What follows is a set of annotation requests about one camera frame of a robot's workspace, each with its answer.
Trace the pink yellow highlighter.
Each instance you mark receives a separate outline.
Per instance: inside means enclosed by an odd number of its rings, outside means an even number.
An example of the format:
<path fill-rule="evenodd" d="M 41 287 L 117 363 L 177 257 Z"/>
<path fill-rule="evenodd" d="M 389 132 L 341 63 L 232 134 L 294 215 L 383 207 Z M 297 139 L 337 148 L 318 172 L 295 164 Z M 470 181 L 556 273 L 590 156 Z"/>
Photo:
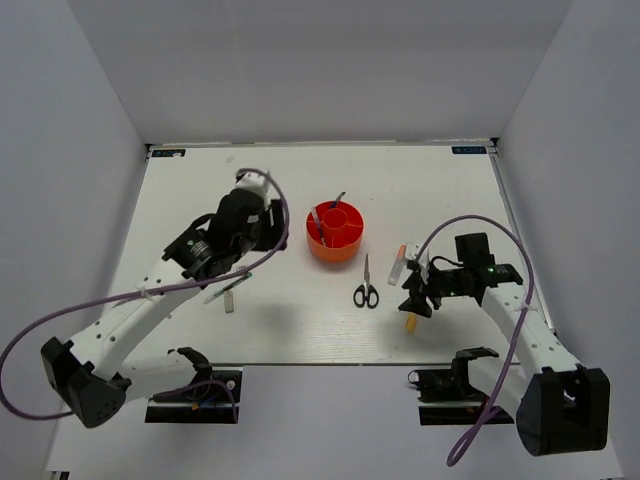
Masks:
<path fill-rule="evenodd" d="M 418 324 L 418 316 L 415 313 L 409 313 L 405 323 L 405 330 L 408 334 L 413 335 Z"/>

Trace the orange capped white highlighter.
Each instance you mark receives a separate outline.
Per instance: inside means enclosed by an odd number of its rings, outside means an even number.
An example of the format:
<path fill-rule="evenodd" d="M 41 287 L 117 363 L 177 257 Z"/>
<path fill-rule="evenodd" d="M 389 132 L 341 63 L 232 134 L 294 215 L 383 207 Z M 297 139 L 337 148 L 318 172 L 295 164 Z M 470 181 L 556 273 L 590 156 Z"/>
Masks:
<path fill-rule="evenodd" d="M 406 244 L 402 244 L 396 254 L 392 269 L 387 279 L 387 283 L 391 286 L 396 286 L 399 282 L 400 276 L 405 268 L 406 264 Z"/>

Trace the green capped pen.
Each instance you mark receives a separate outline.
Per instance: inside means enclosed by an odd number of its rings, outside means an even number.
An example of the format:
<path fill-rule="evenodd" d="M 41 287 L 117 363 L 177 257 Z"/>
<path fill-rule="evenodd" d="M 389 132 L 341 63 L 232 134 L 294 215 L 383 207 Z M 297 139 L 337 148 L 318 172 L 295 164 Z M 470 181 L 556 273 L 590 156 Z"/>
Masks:
<path fill-rule="evenodd" d="M 208 304 L 212 303 L 214 300 L 222 297 L 226 292 L 232 291 L 237 286 L 239 286 L 242 283 L 244 283 L 245 281 L 249 280 L 252 276 L 253 276 L 253 274 L 251 272 L 245 273 L 244 275 L 238 277 L 236 280 L 234 280 L 231 283 L 225 285 L 223 288 L 221 288 L 221 289 L 215 291 L 214 293 L 210 294 L 209 296 L 207 296 L 203 300 L 203 304 L 204 305 L 208 305 Z"/>

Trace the blue capped pen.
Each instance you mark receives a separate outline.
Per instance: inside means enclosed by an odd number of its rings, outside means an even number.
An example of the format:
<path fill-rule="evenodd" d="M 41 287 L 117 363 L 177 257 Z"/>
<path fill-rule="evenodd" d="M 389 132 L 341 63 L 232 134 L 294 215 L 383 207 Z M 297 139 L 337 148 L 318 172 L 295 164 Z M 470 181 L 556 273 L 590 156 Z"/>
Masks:
<path fill-rule="evenodd" d="M 330 203 L 329 205 L 329 210 L 336 208 L 337 205 L 340 203 L 340 201 L 342 200 L 342 198 L 346 195 L 345 191 L 340 192 L 340 194 Z"/>

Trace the blue ballpoint pen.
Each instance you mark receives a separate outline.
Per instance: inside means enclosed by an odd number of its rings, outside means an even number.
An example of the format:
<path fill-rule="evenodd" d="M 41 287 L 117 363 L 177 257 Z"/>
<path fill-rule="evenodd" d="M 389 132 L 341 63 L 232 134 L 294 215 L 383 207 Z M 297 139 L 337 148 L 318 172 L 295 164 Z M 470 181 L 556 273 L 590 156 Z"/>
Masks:
<path fill-rule="evenodd" d="M 321 244 L 323 246 L 326 247 L 327 243 L 326 243 L 325 235 L 324 235 L 324 232 L 323 232 L 323 229 L 322 229 L 321 220 L 319 218 L 319 215 L 317 213 L 317 209 L 316 209 L 315 206 L 311 208 L 310 213 L 311 213 L 314 225 L 315 225 L 315 227 L 316 227 L 316 229 L 318 231 L 320 242 L 321 242 Z"/>

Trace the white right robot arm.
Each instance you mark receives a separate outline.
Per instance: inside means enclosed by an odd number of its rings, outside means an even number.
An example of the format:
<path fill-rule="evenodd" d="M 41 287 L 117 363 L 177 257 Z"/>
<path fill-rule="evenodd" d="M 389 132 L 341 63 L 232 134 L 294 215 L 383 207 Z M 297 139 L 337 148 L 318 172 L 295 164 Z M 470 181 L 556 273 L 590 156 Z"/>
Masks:
<path fill-rule="evenodd" d="M 484 233 L 455 239 L 458 264 L 438 269 L 416 244 L 400 248 L 395 267 L 410 275 L 409 297 L 400 310 L 429 318 L 445 298 L 471 297 L 507 340 L 515 343 L 518 367 L 509 369 L 496 399 L 515 422 L 533 456 L 598 451 L 607 444 L 610 382 L 600 368 L 587 368 L 555 336 L 517 270 L 499 264 Z"/>

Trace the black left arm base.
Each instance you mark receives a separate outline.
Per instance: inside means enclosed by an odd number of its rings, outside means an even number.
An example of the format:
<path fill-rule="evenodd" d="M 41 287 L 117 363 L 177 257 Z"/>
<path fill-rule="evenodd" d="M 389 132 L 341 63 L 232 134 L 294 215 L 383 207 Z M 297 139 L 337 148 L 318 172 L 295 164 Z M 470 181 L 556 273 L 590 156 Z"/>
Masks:
<path fill-rule="evenodd" d="M 178 393 L 153 396 L 147 403 L 148 424 L 237 424 L 243 370 L 216 367 L 191 347 L 170 350 L 195 369 L 189 388 Z"/>

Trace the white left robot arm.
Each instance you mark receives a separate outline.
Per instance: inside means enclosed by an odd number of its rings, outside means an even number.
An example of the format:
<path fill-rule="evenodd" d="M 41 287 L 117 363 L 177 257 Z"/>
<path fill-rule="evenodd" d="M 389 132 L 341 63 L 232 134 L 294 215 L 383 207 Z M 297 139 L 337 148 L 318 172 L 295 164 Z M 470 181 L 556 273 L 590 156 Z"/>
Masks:
<path fill-rule="evenodd" d="M 129 355 L 207 282 L 231 273 L 244 255 L 285 249 L 288 227 L 285 200 L 233 189 L 216 212 L 194 220 L 165 248 L 133 298 L 118 301 L 69 340 L 45 343 L 41 357 L 53 389 L 87 428 L 106 423 L 134 399 L 199 401 L 226 391 L 208 359 L 191 347 L 143 361 Z"/>

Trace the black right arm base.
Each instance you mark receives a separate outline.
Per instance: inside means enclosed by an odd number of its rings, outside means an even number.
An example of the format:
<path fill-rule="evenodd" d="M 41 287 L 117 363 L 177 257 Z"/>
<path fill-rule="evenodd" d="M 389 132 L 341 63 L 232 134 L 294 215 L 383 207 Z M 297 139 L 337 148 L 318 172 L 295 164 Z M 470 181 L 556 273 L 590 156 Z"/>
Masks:
<path fill-rule="evenodd" d="M 419 392 L 421 426 L 472 426 L 483 413 L 489 395 L 469 382 L 468 364 L 480 358 L 498 358 L 486 347 L 459 350 L 442 368 L 412 370 L 409 386 Z"/>

